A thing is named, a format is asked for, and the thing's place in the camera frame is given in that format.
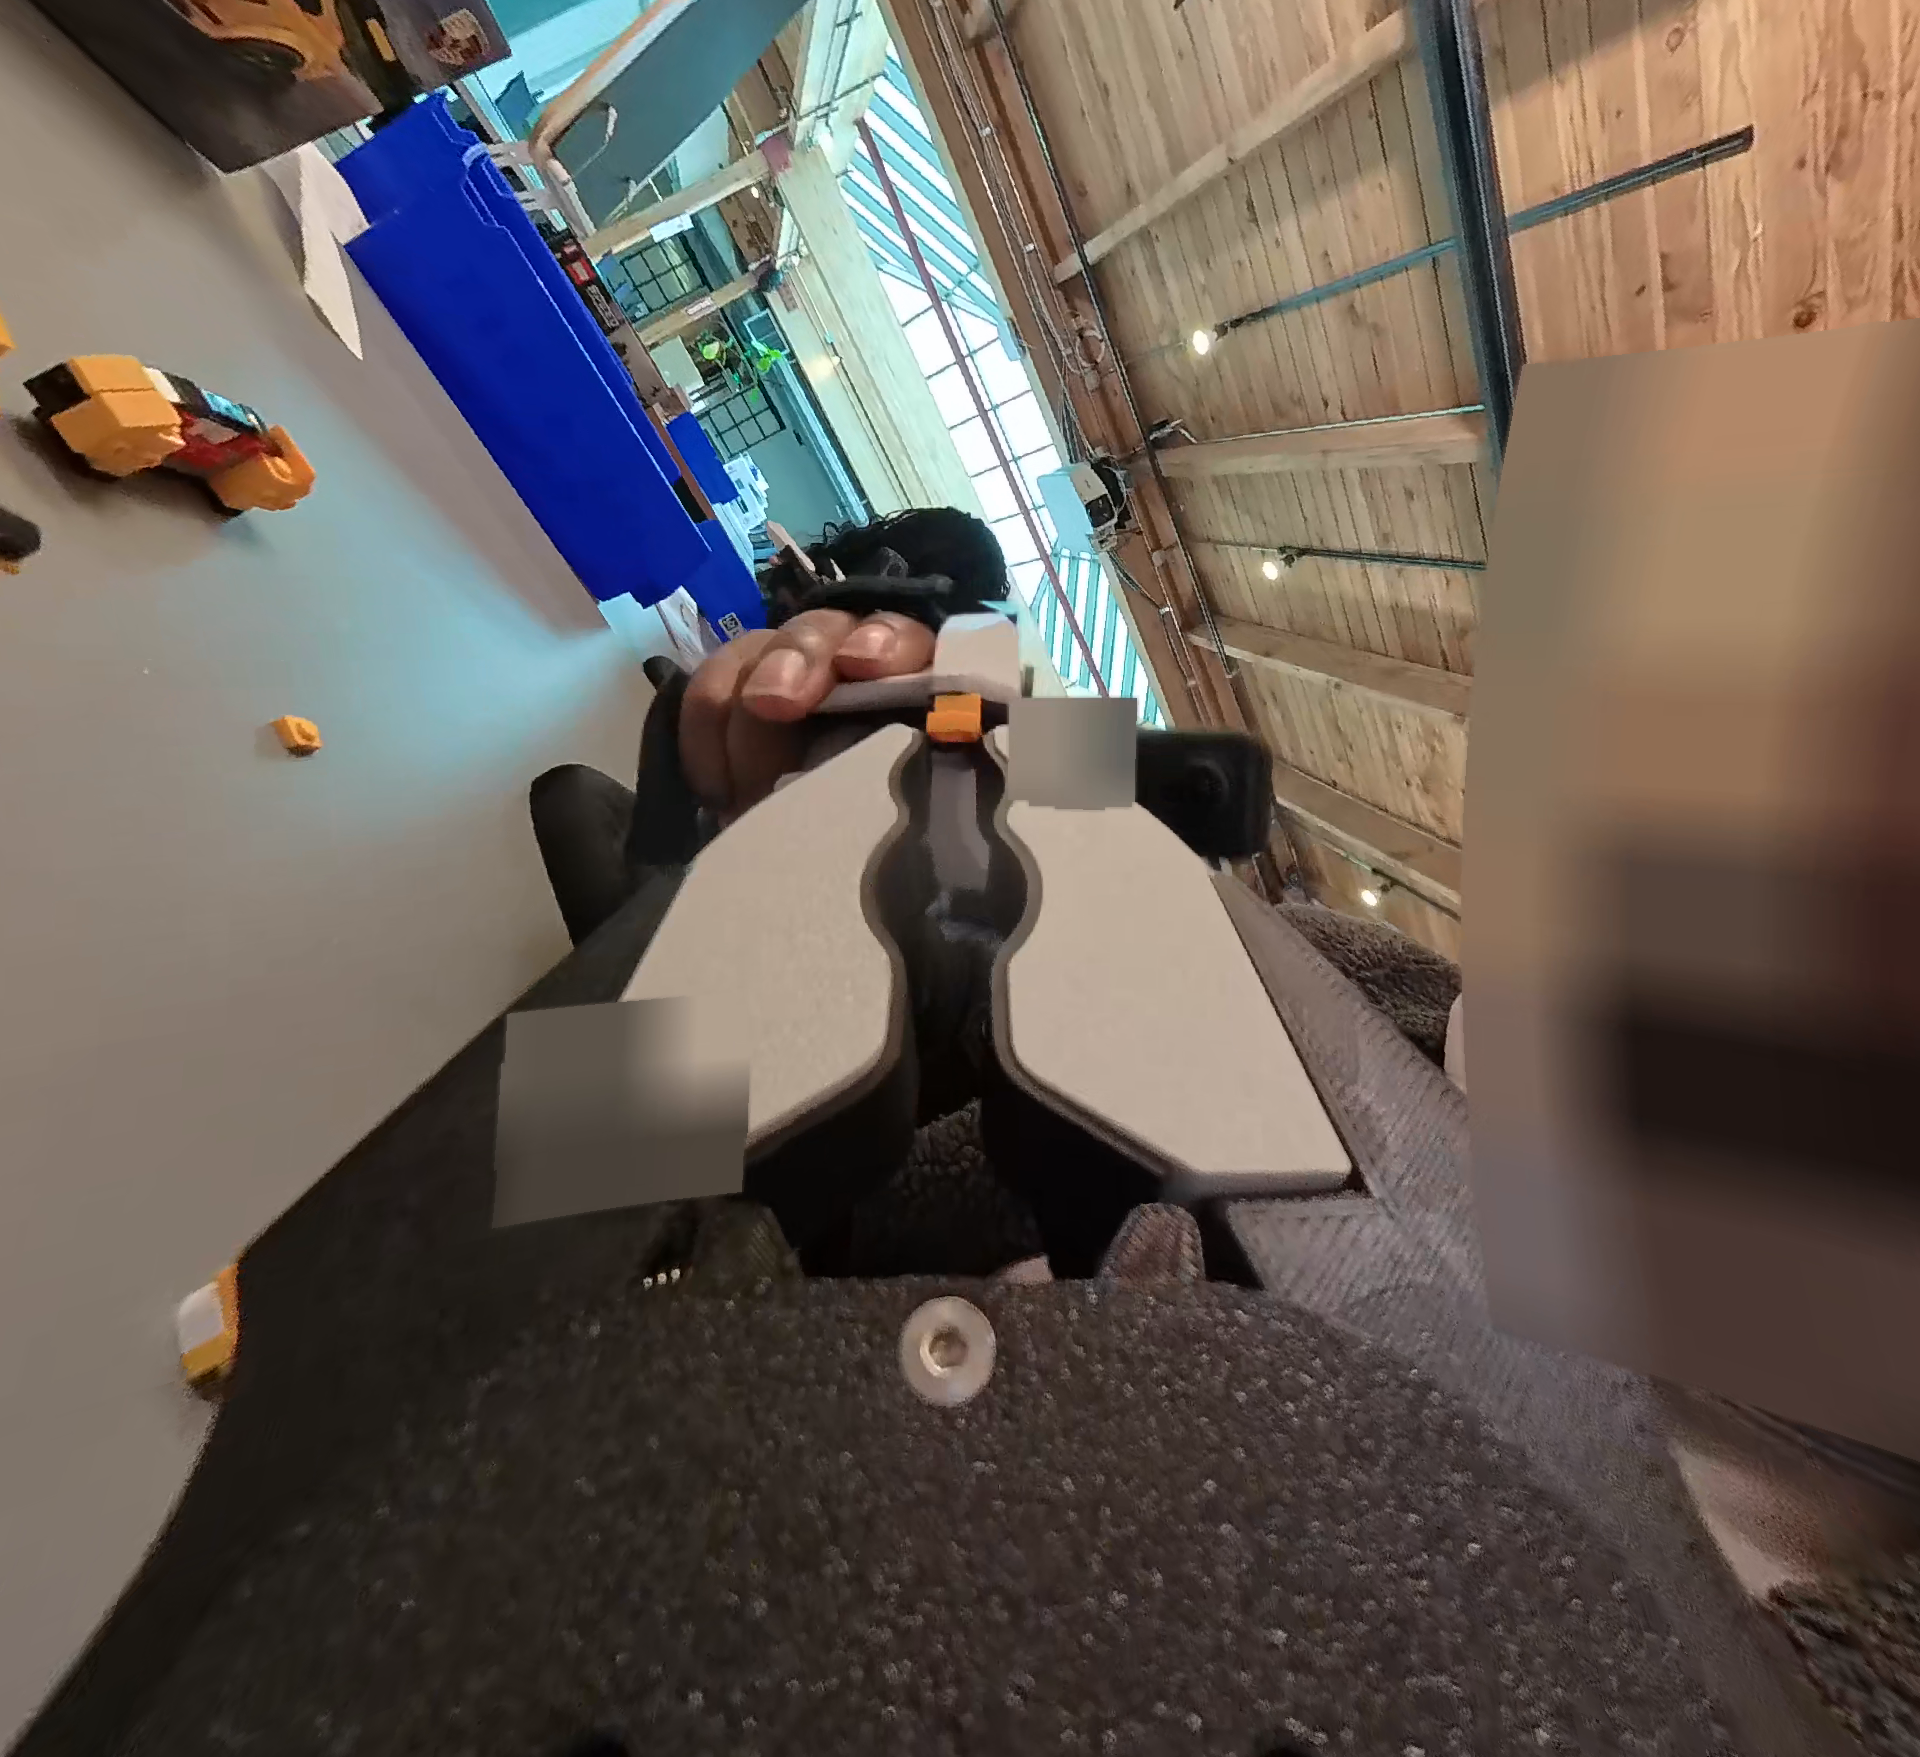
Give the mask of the white ceiling device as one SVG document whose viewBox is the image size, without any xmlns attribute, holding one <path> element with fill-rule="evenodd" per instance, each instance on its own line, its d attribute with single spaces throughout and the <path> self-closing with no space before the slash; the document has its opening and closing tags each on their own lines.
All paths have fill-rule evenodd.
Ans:
<svg viewBox="0 0 1920 1757">
<path fill-rule="evenodd" d="M 1098 555 L 1134 531 L 1132 479 L 1108 456 L 1046 470 L 1038 494 L 1052 525 L 1052 543 L 1065 555 Z"/>
</svg>

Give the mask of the blue plastic bin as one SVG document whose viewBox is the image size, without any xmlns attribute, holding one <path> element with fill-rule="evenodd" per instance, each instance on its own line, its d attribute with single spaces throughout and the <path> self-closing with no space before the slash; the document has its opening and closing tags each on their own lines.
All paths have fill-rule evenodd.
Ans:
<svg viewBox="0 0 1920 1757">
<path fill-rule="evenodd" d="M 441 94 L 339 161 L 349 255 L 595 600 L 654 605 L 711 553 L 589 307 Z"/>
<path fill-rule="evenodd" d="M 751 456 L 723 462 L 703 422 L 692 411 L 667 418 L 662 430 L 673 458 L 673 494 L 707 548 L 683 591 L 723 642 L 766 627 L 754 539 L 766 528 L 769 512 L 756 462 Z"/>
</svg>

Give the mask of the orange white red lego subassembly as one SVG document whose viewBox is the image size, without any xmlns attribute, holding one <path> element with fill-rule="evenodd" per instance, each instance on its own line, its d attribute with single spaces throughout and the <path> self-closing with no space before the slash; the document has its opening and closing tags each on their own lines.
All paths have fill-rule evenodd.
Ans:
<svg viewBox="0 0 1920 1757">
<path fill-rule="evenodd" d="M 195 1392 L 221 1387 L 235 1364 L 242 1335 L 238 1262 L 220 1267 L 205 1285 L 180 1301 L 175 1329 L 180 1371 L 188 1387 Z"/>
</svg>

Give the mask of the black orange lego bumper assembly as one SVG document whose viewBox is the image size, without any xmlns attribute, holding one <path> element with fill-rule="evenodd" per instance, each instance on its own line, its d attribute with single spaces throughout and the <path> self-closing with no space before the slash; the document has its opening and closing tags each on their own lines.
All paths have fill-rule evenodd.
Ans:
<svg viewBox="0 0 1920 1757">
<path fill-rule="evenodd" d="M 317 481 L 311 460 L 282 426 L 131 355 L 63 358 L 28 377 L 24 390 L 35 424 L 93 474 L 180 475 L 227 518 L 291 509 Z"/>
</svg>

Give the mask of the person's right hand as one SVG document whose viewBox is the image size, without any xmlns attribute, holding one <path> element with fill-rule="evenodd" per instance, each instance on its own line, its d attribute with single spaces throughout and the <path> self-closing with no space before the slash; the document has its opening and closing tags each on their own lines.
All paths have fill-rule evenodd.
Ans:
<svg viewBox="0 0 1920 1757">
<path fill-rule="evenodd" d="M 842 609 L 811 609 L 732 638 L 683 689 L 680 758 L 689 788 L 720 822 L 734 821 L 798 771 L 800 728 L 836 688 L 924 672 L 935 638 L 913 616 Z"/>
</svg>

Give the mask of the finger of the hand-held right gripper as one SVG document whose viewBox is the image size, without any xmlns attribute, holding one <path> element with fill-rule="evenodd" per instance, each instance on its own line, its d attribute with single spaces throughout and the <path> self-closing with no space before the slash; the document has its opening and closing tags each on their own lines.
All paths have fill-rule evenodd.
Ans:
<svg viewBox="0 0 1920 1757">
<path fill-rule="evenodd" d="M 984 712 L 1003 712 L 1025 696 L 1019 622 L 1001 612 L 947 616 L 928 665 L 833 688 L 817 706 L 822 720 L 924 721 L 942 696 L 976 696 Z"/>
</svg>

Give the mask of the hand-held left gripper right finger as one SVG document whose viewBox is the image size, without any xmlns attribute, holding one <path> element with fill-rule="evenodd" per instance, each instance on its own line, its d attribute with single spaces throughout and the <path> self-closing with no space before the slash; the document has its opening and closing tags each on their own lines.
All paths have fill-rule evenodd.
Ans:
<svg viewBox="0 0 1920 1757">
<path fill-rule="evenodd" d="M 1049 726 L 1000 726 L 986 742 L 1022 892 L 991 963 L 980 1132 L 1063 1275 L 1090 1275 L 1140 1207 L 1205 1246 L 1224 1203 L 1354 1187 L 1233 915 L 1243 889 L 1140 809 L 1135 739 L 1077 751 Z"/>
</svg>

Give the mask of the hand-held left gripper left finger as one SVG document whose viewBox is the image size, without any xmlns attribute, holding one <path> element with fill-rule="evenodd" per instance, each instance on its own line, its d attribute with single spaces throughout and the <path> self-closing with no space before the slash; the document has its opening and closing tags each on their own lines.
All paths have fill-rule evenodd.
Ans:
<svg viewBox="0 0 1920 1757">
<path fill-rule="evenodd" d="M 645 1196 L 742 1196 L 806 1248 L 900 1167 L 919 1059 L 881 870 L 917 749 L 883 724 L 689 864 L 618 1003 Z"/>
</svg>

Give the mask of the white paper scrap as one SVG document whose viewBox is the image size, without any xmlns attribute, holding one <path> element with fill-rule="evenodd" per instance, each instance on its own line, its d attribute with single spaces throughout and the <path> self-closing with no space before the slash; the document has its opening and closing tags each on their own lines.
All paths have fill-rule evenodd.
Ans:
<svg viewBox="0 0 1920 1757">
<path fill-rule="evenodd" d="M 293 214 L 300 284 L 308 304 L 355 358 L 365 358 L 349 244 L 365 233 L 369 223 L 350 185 L 312 140 L 268 158 L 262 172 Z"/>
</svg>

